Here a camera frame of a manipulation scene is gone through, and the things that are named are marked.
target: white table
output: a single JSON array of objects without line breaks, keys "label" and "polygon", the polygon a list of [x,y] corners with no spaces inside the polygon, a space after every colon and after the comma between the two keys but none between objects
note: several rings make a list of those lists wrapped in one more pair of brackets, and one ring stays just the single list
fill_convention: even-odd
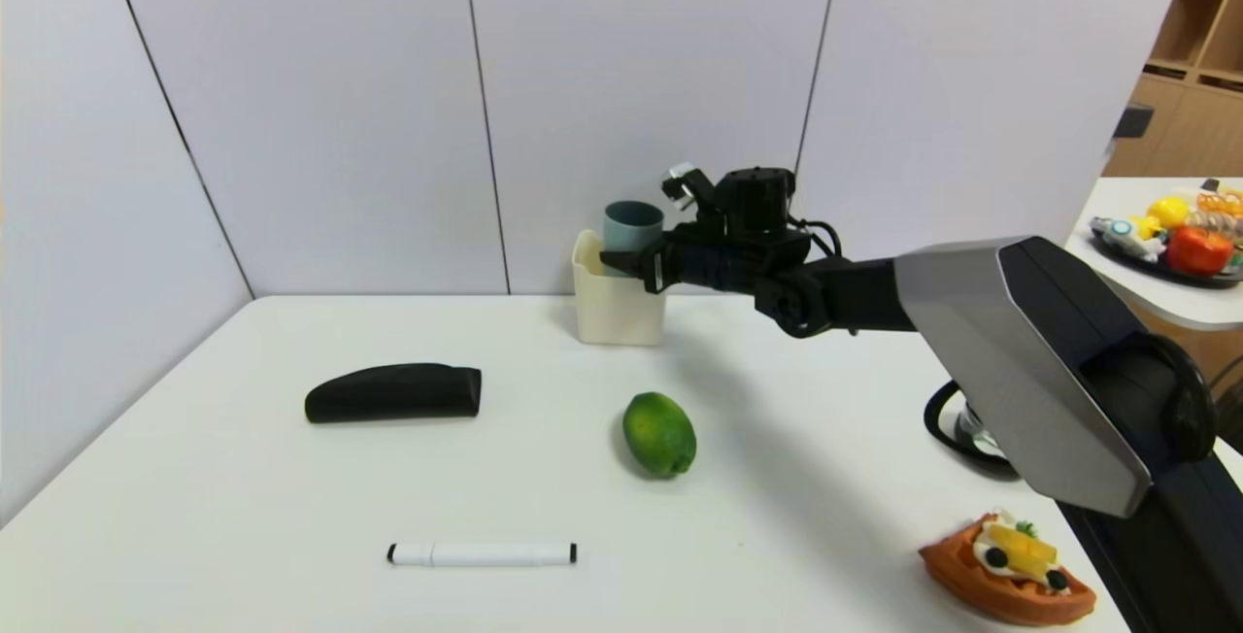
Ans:
[{"label": "white table", "polygon": [[[915,550],[1004,506],[1125,626],[1054,504],[925,434],[920,337],[796,341],[732,296],[675,297],[661,348],[587,347],[542,297],[287,297],[240,311],[0,530],[0,631],[1011,631]],[[358,368],[484,372],[475,419],[311,425]],[[699,456],[640,478],[635,393]],[[1236,475],[1238,456],[1228,456]],[[394,541],[574,540],[574,567],[397,568]]]},{"label": "white table", "polygon": [[1142,178],[1105,177],[1088,198],[1066,250],[1084,260],[1108,281],[1129,291],[1154,315],[1181,327],[1202,331],[1243,327],[1243,285],[1224,291],[1196,289],[1163,281],[1122,266],[1093,249],[1088,221],[1094,216],[1129,218],[1144,215],[1149,204],[1168,196],[1176,189],[1195,189],[1204,182],[1197,177]]}]

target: black plate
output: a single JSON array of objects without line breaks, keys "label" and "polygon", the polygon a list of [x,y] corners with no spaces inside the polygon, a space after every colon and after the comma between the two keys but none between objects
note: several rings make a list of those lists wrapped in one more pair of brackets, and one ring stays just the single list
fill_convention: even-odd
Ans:
[{"label": "black plate", "polygon": [[1238,286],[1239,281],[1243,281],[1243,274],[1197,276],[1195,274],[1170,269],[1170,265],[1165,261],[1163,254],[1157,257],[1156,262],[1142,260],[1117,245],[1106,243],[1105,239],[1100,236],[1100,233],[1096,233],[1095,230],[1093,231],[1091,245],[1093,247],[1096,247],[1098,252],[1122,266],[1129,266],[1136,271],[1151,274],[1157,279],[1165,279],[1185,286],[1195,286],[1197,289],[1233,289],[1234,286]]}]

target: lime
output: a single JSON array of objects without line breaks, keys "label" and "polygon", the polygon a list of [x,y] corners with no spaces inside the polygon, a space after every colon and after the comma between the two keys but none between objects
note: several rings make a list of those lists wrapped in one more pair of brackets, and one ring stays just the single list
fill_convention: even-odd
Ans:
[{"label": "lime", "polygon": [[626,446],[639,465],[667,478],[695,460],[695,428],[677,403],[660,393],[640,393],[622,418]]}]

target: wooden shelf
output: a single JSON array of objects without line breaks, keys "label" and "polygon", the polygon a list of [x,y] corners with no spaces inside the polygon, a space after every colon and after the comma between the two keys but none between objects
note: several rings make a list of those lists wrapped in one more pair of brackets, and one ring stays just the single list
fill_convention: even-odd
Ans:
[{"label": "wooden shelf", "polygon": [[1243,0],[1171,0],[1132,101],[1154,107],[1106,174],[1243,175]]},{"label": "wooden shelf", "polygon": [[1243,0],[1226,0],[1198,66],[1204,72],[1243,72]]},{"label": "wooden shelf", "polygon": [[1152,46],[1152,57],[1196,65],[1222,0],[1172,0]]}]

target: teal cup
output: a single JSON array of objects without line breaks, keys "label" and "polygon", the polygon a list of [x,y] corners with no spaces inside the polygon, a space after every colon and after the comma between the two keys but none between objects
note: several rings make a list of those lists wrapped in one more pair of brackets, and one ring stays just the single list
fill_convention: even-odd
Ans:
[{"label": "teal cup", "polygon": [[[660,238],[665,213],[643,201],[614,201],[604,209],[604,251],[638,252]],[[629,276],[625,271],[604,266],[608,276]]]}]

